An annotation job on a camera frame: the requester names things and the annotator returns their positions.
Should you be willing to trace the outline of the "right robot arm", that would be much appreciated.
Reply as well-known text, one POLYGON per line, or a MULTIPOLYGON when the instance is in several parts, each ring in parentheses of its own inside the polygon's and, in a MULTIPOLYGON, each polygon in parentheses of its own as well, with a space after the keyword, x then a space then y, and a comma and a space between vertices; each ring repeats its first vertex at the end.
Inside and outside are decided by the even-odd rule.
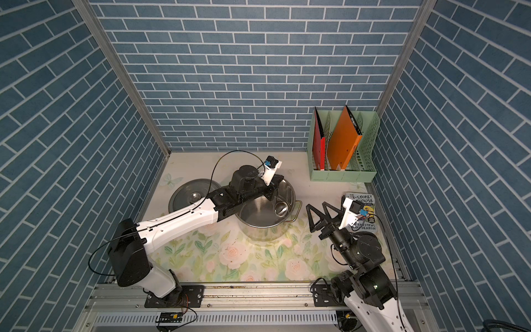
POLYGON ((377 236, 348 229, 374 214, 365 204, 348 198, 340 208, 327 202, 322 207, 306 206, 309 231, 319 231, 321 240, 329 239, 348 266, 330 282, 334 300, 350 308, 366 331, 413 331, 402 309, 397 283, 381 268, 386 258, 377 236))

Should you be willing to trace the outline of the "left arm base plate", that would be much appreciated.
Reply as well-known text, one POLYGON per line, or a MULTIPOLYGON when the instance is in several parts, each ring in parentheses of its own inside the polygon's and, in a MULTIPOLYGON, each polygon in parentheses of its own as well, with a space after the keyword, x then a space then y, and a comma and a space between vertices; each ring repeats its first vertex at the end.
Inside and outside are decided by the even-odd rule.
POLYGON ((203 285, 177 286, 168 295, 159 298, 147 292, 145 308, 199 308, 203 301, 203 285))

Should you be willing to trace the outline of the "stainless steel pot lid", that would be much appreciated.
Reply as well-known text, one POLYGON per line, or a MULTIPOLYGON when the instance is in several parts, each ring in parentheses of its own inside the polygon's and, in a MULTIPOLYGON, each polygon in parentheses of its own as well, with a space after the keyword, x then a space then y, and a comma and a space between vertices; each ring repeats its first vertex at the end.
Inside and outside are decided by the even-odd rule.
POLYGON ((217 190, 220 187, 216 181, 211 182, 208 178, 198 178, 184 183, 171 196, 168 205, 169 213, 201 201, 209 192, 217 190))

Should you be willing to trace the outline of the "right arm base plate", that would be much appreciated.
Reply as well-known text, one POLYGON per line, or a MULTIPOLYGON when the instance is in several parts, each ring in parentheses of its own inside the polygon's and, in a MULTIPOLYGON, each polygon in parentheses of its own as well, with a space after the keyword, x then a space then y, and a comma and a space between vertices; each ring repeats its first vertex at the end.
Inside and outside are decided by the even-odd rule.
POLYGON ((315 284, 310 287, 315 307, 343 307, 344 303, 333 297, 330 286, 315 284))

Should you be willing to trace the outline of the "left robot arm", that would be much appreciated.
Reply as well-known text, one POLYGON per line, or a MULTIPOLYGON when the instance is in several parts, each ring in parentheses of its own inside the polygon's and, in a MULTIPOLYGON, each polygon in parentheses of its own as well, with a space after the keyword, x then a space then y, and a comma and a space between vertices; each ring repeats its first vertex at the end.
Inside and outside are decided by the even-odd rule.
POLYGON ((157 298, 179 293, 176 274, 152 261, 150 254, 177 237, 236 214, 247 202, 261 197, 273 200, 283 179, 276 169, 267 167, 260 176, 256 167, 244 165, 234 172, 228 185, 199 202, 149 221, 121 221, 108 250, 118 286, 139 286, 157 298))

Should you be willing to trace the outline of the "steel ladle black handle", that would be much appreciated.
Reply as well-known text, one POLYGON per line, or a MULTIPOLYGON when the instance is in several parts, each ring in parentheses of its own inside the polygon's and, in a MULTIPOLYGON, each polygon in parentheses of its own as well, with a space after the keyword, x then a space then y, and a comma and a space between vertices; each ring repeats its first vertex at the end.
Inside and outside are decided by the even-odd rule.
POLYGON ((287 217, 290 212, 290 205, 285 201, 278 201, 275 203, 274 212, 279 218, 287 217))

